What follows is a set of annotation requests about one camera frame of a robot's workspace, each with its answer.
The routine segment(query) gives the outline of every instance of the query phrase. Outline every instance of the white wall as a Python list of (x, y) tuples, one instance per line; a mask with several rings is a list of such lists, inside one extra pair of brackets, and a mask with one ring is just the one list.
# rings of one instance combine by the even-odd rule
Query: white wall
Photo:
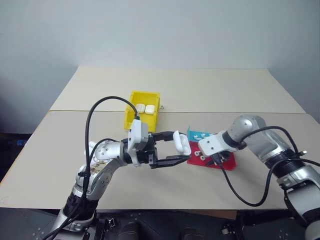
[(319, 120), (320, 2), (0, 0), (4, 131), (32, 132), (78, 65), (269, 68)]

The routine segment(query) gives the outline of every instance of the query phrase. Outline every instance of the wire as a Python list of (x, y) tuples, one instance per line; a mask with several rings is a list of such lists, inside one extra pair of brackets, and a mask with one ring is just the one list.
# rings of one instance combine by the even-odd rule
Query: wire
[(295, 141), (293, 140), (293, 138), (291, 137), (291, 135), (289, 134), (289, 132), (287, 130), (285, 130), (283, 127), (280, 127), (280, 126), (265, 126), (265, 127), (262, 127), (262, 128), (260, 128), (258, 130), (254, 130), (254, 131), (248, 133), (247, 135), (245, 135), (243, 138), (241, 138), (241, 140), (239, 142), (242, 143), (247, 137), (249, 137), (249, 136), (251, 136), (253, 134), (265, 131), (265, 130), (269, 130), (269, 129), (278, 129), (278, 130), (281, 130), (282, 132), (284, 132), (284, 134), (289, 139), (291, 145), (293, 146), (294, 152), (296, 154), (299, 154), (297, 145), (296, 145)]
[(263, 192), (263, 196), (261, 198), (261, 200), (257, 203), (250, 203), (246, 200), (244, 200), (237, 192), (236, 190), (234, 189), (234, 187), (232, 186), (230, 180), (229, 180), (229, 177), (226, 173), (226, 170), (225, 168), (223, 167), (221, 161), (215, 161), (218, 166), (221, 168), (222, 172), (223, 172), (223, 175), (225, 177), (225, 180), (226, 182), (228, 183), (231, 191), (234, 193), (234, 195), (240, 199), (243, 203), (251, 206), (251, 207), (258, 207), (258, 206), (261, 206), (267, 199), (267, 196), (268, 196), (268, 193), (269, 193), (269, 187), (270, 187), (270, 181), (271, 181), (271, 177), (272, 177), (272, 173), (274, 171), (274, 169), (276, 168), (276, 166), (282, 162), (285, 162), (285, 161), (300, 161), (300, 162), (306, 162), (306, 163), (309, 163), (309, 164), (313, 164), (313, 165), (316, 165), (318, 167), (320, 167), (320, 163), (318, 162), (315, 162), (315, 161), (311, 161), (311, 160), (307, 160), (307, 159), (300, 159), (300, 158), (293, 158), (293, 159), (283, 159), (283, 160), (280, 160), (278, 162), (276, 162), (270, 169), (269, 169), (269, 172), (268, 172), (268, 175), (266, 177), (266, 181), (265, 181), (265, 188), (264, 188), (264, 192)]
[(84, 170), (84, 176), (83, 176), (83, 185), (82, 185), (82, 195), (81, 195), (81, 200), (79, 201), (79, 203), (74, 207), (74, 209), (72, 210), (71, 214), (65, 219), (65, 221), (60, 225), (60, 227), (58, 227), (57, 229), (55, 229), (54, 231), (50, 232), (49, 234), (47, 234), (42, 240), (46, 240), (47, 238), (49, 238), (50, 236), (53, 236), (51, 239), (53, 240), (58, 233), (68, 224), (72, 223), (75, 219), (77, 219), (77, 217), (79, 216), (79, 214), (77, 214), (75, 217), (71, 218), (72, 215), (74, 215), (76, 213), (76, 211), (78, 211), (79, 207), (81, 204), (86, 202), (87, 199), (87, 191), (88, 191), (88, 186), (89, 186), (89, 181), (90, 181), (90, 162), (91, 159), (94, 155), (95, 150), (97, 149), (98, 145), (104, 141), (114, 141), (115, 140), (111, 139), (111, 138), (105, 138), (100, 140), (92, 149), (91, 154), (89, 154), (89, 128), (90, 128), (90, 120), (92, 117), (92, 114), (94, 113), (96, 107), (109, 99), (116, 99), (116, 100), (120, 100), (122, 102), (125, 102), (126, 104), (128, 104), (134, 111), (134, 118), (135, 119), (139, 119), (139, 115), (138, 115), (138, 111), (135, 108), (135, 106), (129, 102), (128, 100), (119, 97), (119, 96), (106, 96), (104, 98), (101, 98), (100, 100), (98, 100), (90, 109), (87, 119), (86, 119), (86, 123), (85, 123), (85, 133), (84, 133), (84, 147), (85, 147), (85, 162), (86, 162), (86, 166), (85, 166), (85, 170)]

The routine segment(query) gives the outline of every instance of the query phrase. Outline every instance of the table surface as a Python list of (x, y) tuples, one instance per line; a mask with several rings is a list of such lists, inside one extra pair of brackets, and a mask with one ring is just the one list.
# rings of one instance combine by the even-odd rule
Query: table surface
[[(87, 111), (51, 111), (40, 123), (0, 184), (0, 207), (60, 209), (66, 203), (78, 169), (85, 163)], [(166, 113), (158, 116), (157, 131), (187, 128), (216, 133), (227, 129), (239, 113)], [(286, 128), (307, 159), (319, 162), (320, 126), (307, 114), (261, 113), (267, 125)], [(90, 140), (121, 140), (123, 112), (95, 112)], [(158, 155), (175, 154), (172, 142), (159, 142)], [(235, 153), (237, 167), (229, 177), (249, 202), (263, 194), (268, 169), (248, 149)], [(285, 208), (283, 191), (272, 178), (269, 196), (259, 209)], [(119, 168), (98, 209), (250, 209), (229, 189), (219, 169), (182, 163), (168, 168), (148, 165)]]
[[(89, 111), (106, 96), (160, 93), (160, 112), (305, 113), (267, 69), (143, 69), (79, 67), (51, 110)], [(120, 111), (112, 101), (100, 111)]]

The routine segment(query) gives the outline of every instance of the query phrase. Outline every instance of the red tray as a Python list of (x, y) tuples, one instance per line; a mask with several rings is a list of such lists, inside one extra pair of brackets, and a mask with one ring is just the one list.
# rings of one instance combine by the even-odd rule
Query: red tray
[[(207, 157), (205, 160), (202, 161), (200, 159), (200, 156), (195, 156), (195, 152), (200, 151), (200, 149), (198, 147), (198, 142), (197, 141), (189, 141), (189, 143), (190, 143), (190, 147), (191, 147), (191, 158), (186, 161), (188, 164), (203, 166), (203, 167), (207, 167), (207, 168), (220, 169), (219, 166), (214, 165), (214, 164), (206, 166), (206, 163), (211, 160), (211, 157)], [(235, 155), (232, 152), (231, 152), (228, 160), (222, 163), (222, 166), (224, 167), (225, 170), (229, 170), (229, 171), (235, 169), (235, 167), (237, 165), (236, 165)]]

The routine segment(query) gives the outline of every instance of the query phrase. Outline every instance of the yellow bin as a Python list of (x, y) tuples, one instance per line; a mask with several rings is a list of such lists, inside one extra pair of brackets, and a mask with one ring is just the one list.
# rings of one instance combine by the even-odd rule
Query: yellow bin
[[(140, 113), (140, 120), (143, 123), (148, 124), (148, 132), (154, 133), (156, 131), (158, 110), (160, 104), (160, 93), (147, 92), (147, 91), (132, 91), (130, 96), (130, 102), (135, 106), (136, 104), (154, 105), (154, 113), (148, 115), (146, 113)], [(132, 121), (134, 120), (135, 112), (130, 106), (127, 106), (124, 112), (124, 128), (130, 129)]]

